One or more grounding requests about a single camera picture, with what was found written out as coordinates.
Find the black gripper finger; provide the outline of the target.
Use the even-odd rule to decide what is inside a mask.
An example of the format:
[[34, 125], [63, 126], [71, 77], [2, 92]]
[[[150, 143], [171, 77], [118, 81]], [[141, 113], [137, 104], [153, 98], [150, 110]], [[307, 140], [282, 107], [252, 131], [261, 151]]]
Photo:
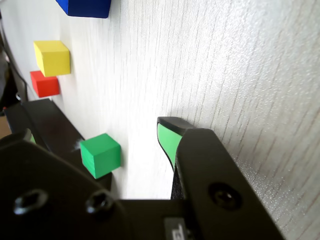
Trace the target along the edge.
[[80, 170], [15, 133], [0, 141], [3, 240], [131, 240], [124, 209]]
[[213, 130], [157, 119], [157, 139], [188, 204], [198, 240], [281, 240], [283, 235]]

